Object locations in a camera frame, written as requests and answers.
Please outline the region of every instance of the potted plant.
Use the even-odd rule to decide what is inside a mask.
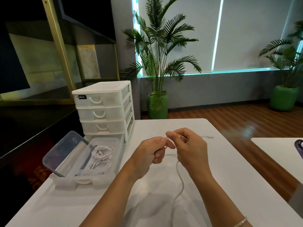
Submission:
[[[167,55],[176,47],[186,47],[188,42],[198,41],[183,36],[183,32],[194,30],[194,27],[186,23],[180,24],[185,15],[178,14],[173,19],[163,22],[168,8],[177,0],[170,0],[162,7],[162,0],[147,0],[146,12],[150,27],[145,20],[135,12],[135,18],[140,25],[140,31],[125,29],[123,33],[128,40],[135,44],[136,53],[142,62],[134,62],[120,73],[121,80],[137,80],[137,75],[143,69],[149,79],[151,94],[148,95],[148,115],[151,119],[165,119],[168,113],[167,92],[163,90],[166,77],[180,82],[185,73],[184,63],[188,62],[198,72],[202,72],[197,60],[193,56],[185,56],[166,62]]]
[[[289,37],[303,40],[303,21],[298,21],[295,25],[296,32]],[[265,57],[275,68],[282,71],[282,84],[274,88],[270,99],[270,107],[280,111],[293,108],[299,94],[298,84],[302,79],[303,55],[298,53],[292,44],[291,39],[274,40],[259,52],[259,57],[271,52]]]

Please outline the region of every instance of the hand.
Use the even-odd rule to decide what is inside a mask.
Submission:
[[[143,140],[125,163],[125,168],[134,175],[135,180],[142,178],[149,171],[149,166],[152,163],[162,162],[165,146],[175,149],[174,144],[164,137]]]
[[[177,148],[179,162],[185,167],[189,175],[199,173],[211,175],[208,164],[207,143],[202,137],[188,128],[166,132]]]

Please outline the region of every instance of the wooden floor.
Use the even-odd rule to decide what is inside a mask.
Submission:
[[[267,104],[248,104],[183,112],[169,119],[206,118],[287,202],[299,182],[250,139],[303,137],[303,108],[290,112],[270,110]]]

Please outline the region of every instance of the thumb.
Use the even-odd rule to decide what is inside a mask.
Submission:
[[[183,147],[185,145],[185,143],[182,141],[182,139],[176,132],[167,131],[165,134],[169,139],[171,139],[174,142],[176,148]]]

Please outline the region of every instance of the green pot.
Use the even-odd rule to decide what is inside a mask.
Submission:
[[[167,114],[169,110],[169,103],[168,100],[165,101],[162,108],[159,111],[152,111],[150,109],[150,100],[151,100],[151,94],[147,96],[147,112],[149,114],[150,119],[167,119]]]
[[[299,94],[299,88],[277,85],[270,98],[270,107],[279,111],[289,111],[294,107]]]

